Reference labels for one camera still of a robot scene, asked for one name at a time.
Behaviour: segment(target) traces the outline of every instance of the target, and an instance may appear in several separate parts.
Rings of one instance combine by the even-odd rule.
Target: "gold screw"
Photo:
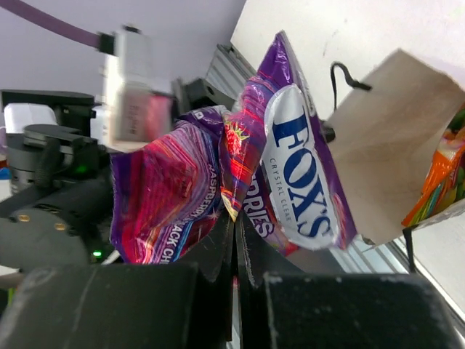
[[[64,231],[66,227],[63,223],[55,223],[55,229],[58,231]]]
[[[29,222],[31,220],[26,214],[20,214],[17,218],[20,222]]]

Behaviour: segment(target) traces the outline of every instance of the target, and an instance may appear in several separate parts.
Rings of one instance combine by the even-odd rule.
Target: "cable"
[[[90,33],[53,17],[21,0],[0,0],[0,7],[43,29],[96,49],[100,48],[100,35]]]

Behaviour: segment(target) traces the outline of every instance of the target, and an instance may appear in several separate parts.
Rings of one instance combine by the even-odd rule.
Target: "paper bag handle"
[[[363,82],[359,82],[357,80],[354,80],[352,76],[349,73],[349,69],[347,67],[340,63],[340,62],[333,62],[331,64],[330,68],[330,74],[331,74],[331,85],[333,85],[333,95],[334,95],[334,111],[337,109],[337,87],[336,87],[336,74],[334,74],[334,70],[336,68],[341,68],[342,73],[344,73],[344,78],[346,81],[346,84],[348,84],[350,87],[353,89],[362,89],[363,91],[371,91],[372,87],[370,85],[364,84]]]

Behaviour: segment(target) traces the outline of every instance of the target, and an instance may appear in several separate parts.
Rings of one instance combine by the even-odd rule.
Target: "black cable connector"
[[[98,33],[99,34],[99,46],[98,50],[101,53],[105,53],[107,55],[114,55],[115,54],[115,36],[105,33]]]

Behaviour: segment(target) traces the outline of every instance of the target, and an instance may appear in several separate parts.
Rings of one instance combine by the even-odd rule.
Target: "white robot part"
[[[33,124],[57,125],[53,110],[41,104],[10,103],[4,109],[4,118],[7,133],[23,133]]]
[[[153,93],[150,37],[125,27],[116,33],[114,53],[105,58],[102,143],[141,143],[140,148],[151,141],[145,132]]]

